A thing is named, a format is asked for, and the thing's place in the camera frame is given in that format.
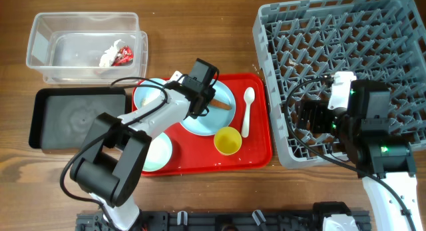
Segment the pale green bowl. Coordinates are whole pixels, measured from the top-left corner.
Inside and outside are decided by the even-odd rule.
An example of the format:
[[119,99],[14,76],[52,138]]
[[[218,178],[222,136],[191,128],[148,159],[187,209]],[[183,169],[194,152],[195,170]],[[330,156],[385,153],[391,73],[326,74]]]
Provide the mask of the pale green bowl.
[[171,159],[172,151],[170,138],[162,132],[151,142],[142,170],[155,172],[164,168]]

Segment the light blue plate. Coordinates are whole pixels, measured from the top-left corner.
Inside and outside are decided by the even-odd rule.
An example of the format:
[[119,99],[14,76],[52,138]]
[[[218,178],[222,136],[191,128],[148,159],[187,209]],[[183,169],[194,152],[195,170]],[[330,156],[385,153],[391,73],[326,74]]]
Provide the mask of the light blue plate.
[[231,109],[227,111],[209,105],[206,116],[199,116],[197,119],[188,117],[180,123],[188,132],[199,136],[210,136],[232,122],[236,113],[236,100],[232,91],[220,81],[217,81],[213,88],[216,90],[214,99],[230,105]]

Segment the grey dishwasher rack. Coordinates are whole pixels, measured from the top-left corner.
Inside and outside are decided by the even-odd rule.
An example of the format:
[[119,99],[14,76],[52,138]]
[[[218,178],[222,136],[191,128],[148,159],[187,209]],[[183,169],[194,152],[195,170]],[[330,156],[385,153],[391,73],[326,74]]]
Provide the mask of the grey dishwasher rack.
[[330,134],[289,136],[284,103],[327,100],[312,78],[352,71],[391,90],[389,130],[414,151],[425,149],[425,25],[414,0],[300,0],[262,5],[252,29],[269,98],[278,159],[285,168],[323,164],[311,145],[331,157]]

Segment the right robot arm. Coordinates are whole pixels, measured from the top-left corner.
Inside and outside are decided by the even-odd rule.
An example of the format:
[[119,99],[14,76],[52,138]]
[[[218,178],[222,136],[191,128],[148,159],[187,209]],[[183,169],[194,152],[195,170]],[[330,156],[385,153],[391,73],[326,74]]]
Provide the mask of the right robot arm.
[[370,80],[325,77],[333,91],[328,101],[297,102],[298,128],[330,133],[344,146],[350,164],[324,160],[358,174],[378,230],[422,230],[417,201],[417,169],[408,142],[389,131],[390,91]]

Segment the light blue rice bowl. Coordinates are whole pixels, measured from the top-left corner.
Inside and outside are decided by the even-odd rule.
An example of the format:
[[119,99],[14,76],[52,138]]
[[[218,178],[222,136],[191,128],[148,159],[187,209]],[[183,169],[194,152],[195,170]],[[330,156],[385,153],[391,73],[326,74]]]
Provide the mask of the light blue rice bowl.
[[141,84],[142,87],[137,87],[133,94],[133,103],[137,109],[147,105],[160,96],[162,91],[156,87],[164,86],[166,81],[159,78],[153,78],[149,81],[143,81]]

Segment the orange carrot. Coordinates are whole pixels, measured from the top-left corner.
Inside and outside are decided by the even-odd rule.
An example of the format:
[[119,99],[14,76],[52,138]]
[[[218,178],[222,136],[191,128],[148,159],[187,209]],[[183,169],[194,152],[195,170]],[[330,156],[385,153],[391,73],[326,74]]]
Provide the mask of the orange carrot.
[[221,102],[221,101],[218,101],[218,100],[216,100],[216,99],[212,99],[212,100],[210,101],[210,106],[212,106],[212,107],[216,107],[216,108],[219,108],[219,109],[224,109],[224,110],[226,110],[226,111],[229,111],[229,110],[231,110],[231,109],[232,109],[232,106],[231,106],[231,105],[228,105],[228,104],[223,103],[223,102]]

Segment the white tissue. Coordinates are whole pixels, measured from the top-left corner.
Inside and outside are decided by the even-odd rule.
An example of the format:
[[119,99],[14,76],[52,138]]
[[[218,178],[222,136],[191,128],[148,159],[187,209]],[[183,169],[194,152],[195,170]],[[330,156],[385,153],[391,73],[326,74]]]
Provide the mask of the white tissue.
[[116,40],[113,45],[105,51],[101,56],[99,61],[99,67],[111,67],[114,60],[116,59],[118,53],[118,44],[121,42],[121,39]]

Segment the yellow plastic cup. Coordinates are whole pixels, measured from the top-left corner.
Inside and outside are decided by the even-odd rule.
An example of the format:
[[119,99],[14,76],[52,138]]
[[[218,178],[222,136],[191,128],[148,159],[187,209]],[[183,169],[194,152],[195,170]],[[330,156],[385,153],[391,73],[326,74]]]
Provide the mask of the yellow plastic cup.
[[223,127],[214,135],[214,146],[224,156],[233,155],[242,146],[241,134],[233,127]]

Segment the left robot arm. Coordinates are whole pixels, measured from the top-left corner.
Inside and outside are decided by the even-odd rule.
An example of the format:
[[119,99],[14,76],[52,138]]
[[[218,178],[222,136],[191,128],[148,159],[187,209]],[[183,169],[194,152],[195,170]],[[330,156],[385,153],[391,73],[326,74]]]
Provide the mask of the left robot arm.
[[197,59],[191,72],[165,84],[143,78],[141,87],[160,94],[142,108],[120,116],[102,113],[83,145],[64,167],[60,187],[70,198],[93,202],[101,224],[111,230],[143,230],[142,212],[132,193],[152,141],[188,117],[208,114],[220,71]]

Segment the black plastic tray bin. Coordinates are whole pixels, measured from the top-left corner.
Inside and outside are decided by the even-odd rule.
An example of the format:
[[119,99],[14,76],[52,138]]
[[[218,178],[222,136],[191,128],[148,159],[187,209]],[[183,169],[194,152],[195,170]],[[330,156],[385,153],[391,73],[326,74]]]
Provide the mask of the black plastic tray bin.
[[130,110],[122,88],[41,89],[35,96],[29,146],[43,150],[78,148],[98,115],[119,116]]

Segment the red snack wrapper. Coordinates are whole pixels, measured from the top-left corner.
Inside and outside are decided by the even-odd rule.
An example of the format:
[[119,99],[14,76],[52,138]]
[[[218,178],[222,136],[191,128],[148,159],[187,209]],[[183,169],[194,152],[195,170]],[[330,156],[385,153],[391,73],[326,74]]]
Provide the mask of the red snack wrapper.
[[134,53],[129,46],[124,46],[119,49],[112,66],[121,66],[131,62],[134,59]]

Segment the white plastic spoon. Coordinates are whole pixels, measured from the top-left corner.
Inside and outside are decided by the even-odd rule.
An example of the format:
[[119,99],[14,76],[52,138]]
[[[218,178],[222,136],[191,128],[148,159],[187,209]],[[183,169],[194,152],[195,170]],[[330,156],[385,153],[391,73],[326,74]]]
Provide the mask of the white plastic spoon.
[[248,87],[244,93],[244,102],[246,104],[244,119],[242,123],[241,135],[243,138],[247,138],[250,131],[250,109],[251,104],[254,102],[256,98],[255,91],[253,87]]

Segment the clear plastic waste bin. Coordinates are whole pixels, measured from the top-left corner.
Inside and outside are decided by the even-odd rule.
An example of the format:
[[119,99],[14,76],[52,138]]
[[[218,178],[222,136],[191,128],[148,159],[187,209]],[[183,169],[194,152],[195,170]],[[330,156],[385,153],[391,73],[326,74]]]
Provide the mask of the clear plastic waste bin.
[[[121,39],[134,59],[121,66],[99,67],[101,56]],[[143,77],[148,36],[131,12],[58,12],[35,16],[26,65],[51,84],[108,84],[122,77]]]

